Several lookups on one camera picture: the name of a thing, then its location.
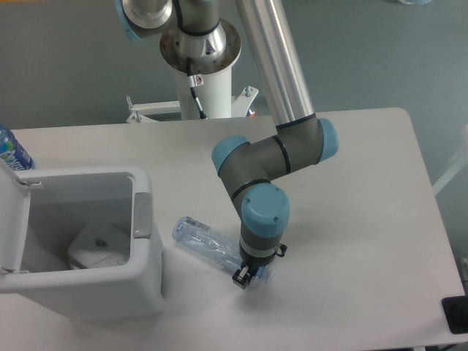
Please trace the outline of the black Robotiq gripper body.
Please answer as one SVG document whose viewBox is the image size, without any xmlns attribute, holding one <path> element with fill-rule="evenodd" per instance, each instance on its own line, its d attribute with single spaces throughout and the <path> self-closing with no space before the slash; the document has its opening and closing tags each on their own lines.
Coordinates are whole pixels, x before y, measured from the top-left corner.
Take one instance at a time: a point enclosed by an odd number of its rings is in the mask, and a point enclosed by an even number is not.
<svg viewBox="0 0 468 351">
<path fill-rule="evenodd" d="M 242 263 L 241 263 L 241 267 L 239 268 L 239 271 L 242 271 L 245 266 L 247 266 L 250 270 L 257 269 L 263 266 L 267 266 L 273 261 L 273 259 L 276 256 L 276 250 L 266 257 L 253 256 L 247 253 L 243 248 L 240 248 L 239 252 L 242 258 Z"/>
</svg>

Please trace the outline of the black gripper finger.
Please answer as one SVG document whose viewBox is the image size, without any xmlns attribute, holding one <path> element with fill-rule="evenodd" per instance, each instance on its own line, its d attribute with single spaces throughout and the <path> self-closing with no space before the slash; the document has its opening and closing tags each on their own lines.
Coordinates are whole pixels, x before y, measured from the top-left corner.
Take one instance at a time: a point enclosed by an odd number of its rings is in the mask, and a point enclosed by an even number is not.
<svg viewBox="0 0 468 351">
<path fill-rule="evenodd" d="M 246 289 L 254 277 L 256 277 L 258 268 L 242 265 L 232 276 L 234 284 L 242 289 Z"/>
</svg>

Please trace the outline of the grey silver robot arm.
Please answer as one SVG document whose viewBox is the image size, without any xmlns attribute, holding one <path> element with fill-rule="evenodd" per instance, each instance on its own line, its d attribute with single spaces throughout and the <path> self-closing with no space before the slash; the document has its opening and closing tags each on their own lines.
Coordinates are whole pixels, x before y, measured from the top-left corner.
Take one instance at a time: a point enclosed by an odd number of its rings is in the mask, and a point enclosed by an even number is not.
<svg viewBox="0 0 468 351">
<path fill-rule="evenodd" d="M 160 52 L 175 73 L 185 120 L 233 116 L 231 72 L 241 53 L 237 29 L 218 1 L 117 1 L 127 36 L 160 36 Z M 241 265 L 233 281 L 247 287 L 287 247 L 282 235 L 290 203 L 274 181 L 336 154 L 332 123 L 312 106 L 280 1 L 236 4 L 273 117 L 276 134 L 252 143 L 243 136 L 218 142 L 211 158 L 241 220 Z"/>
</svg>

